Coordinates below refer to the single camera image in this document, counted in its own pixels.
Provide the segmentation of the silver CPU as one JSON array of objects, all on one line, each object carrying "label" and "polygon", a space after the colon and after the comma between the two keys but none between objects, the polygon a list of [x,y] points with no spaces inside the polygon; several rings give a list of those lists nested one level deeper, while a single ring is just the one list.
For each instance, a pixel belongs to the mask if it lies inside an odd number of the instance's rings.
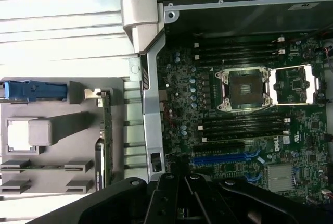
[{"label": "silver CPU", "polygon": [[30,151],[29,144],[29,121],[9,120],[7,126],[7,142],[10,151]]}]

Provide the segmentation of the grey parts rack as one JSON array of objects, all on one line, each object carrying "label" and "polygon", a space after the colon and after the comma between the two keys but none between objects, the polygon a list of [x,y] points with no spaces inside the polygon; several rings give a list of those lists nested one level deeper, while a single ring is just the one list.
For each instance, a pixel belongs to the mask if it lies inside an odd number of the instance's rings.
[{"label": "grey parts rack", "polygon": [[[121,147],[124,81],[120,78],[3,78],[67,85],[67,100],[36,102],[0,99],[0,195],[95,192],[95,144],[102,110],[85,99],[85,89],[111,92],[113,181],[123,177]],[[28,120],[30,151],[10,151],[9,120]]]}]

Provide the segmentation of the silver socket cover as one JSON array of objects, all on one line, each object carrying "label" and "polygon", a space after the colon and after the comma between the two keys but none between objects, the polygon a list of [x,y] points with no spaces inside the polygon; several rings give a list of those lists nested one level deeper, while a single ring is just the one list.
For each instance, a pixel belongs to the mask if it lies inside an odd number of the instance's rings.
[{"label": "silver socket cover", "polygon": [[321,88],[321,75],[310,64],[270,70],[269,92],[276,106],[312,105]]}]

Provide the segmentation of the CPU socket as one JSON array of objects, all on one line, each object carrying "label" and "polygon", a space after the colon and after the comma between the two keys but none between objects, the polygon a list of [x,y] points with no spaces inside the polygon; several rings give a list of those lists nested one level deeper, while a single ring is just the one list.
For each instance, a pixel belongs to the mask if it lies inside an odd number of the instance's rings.
[{"label": "CPU socket", "polygon": [[222,112],[249,112],[268,108],[273,104],[270,95],[270,69],[264,66],[228,68],[215,74],[220,81]]}]

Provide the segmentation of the green motherboard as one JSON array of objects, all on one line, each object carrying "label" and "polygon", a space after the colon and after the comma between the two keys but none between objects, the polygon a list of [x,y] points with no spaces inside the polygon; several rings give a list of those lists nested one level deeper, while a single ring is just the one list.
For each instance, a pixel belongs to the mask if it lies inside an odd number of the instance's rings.
[{"label": "green motherboard", "polygon": [[[267,167],[293,166],[294,189],[275,192],[309,205],[333,204],[333,134],[328,132],[325,65],[332,44],[321,35],[268,34],[168,41],[157,55],[160,119],[166,170],[200,173],[213,180],[239,178],[268,189]],[[270,70],[310,64],[321,75],[312,105],[271,105],[257,111],[222,112],[220,81],[226,69]],[[194,153],[193,146],[245,143],[244,149]],[[245,161],[195,165],[205,156],[243,155]]]}]

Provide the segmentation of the silver chipset heat sink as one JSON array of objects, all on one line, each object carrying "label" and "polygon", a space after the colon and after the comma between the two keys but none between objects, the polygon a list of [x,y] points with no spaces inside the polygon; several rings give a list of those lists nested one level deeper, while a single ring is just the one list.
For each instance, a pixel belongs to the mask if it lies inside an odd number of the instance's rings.
[{"label": "silver chipset heat sink", "polygon": [[294,189],[293,166],[291,164],[269,165],[267,167],[268,189],[272,192]]}]

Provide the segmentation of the hard disk with blue caddy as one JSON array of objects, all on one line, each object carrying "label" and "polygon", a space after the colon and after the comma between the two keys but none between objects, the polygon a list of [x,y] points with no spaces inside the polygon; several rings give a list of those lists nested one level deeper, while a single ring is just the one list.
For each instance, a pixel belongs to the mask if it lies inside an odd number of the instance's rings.
[{"label": "hard disk with blue caddy", "polygon": [[0,99],[21,102],[36,102],[41,99],[67,100],[68,88],[63,83],[33,80],[0,81]]}]

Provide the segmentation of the open black PC case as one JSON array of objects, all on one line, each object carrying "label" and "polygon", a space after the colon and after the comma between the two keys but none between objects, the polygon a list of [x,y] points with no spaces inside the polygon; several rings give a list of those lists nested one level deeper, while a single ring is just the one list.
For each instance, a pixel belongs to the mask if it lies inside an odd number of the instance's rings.
[{"label": "open black PC case", "polygon": [[[333,0],[122,0],[123,27],[143,60],[148,175],[168,172],[162,141],[157,55],[168,41],[268,34],[321,35],[333,48]],[[325,65],[333,134],[333,55]]]}]

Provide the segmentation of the blue expansion slot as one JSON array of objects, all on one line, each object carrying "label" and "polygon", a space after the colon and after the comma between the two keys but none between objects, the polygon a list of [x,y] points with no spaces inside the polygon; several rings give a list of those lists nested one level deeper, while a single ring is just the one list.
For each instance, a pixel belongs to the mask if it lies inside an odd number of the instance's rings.
[{"label": "blue expansion slot", "polygon": [[222,155],[222,156],[205,156],[205,157],[195,157],[192,159],[192,163],[195,165],[205,165],[205,164],[216,164],[231,161],[245,161],[246,156],[243,155]]}]

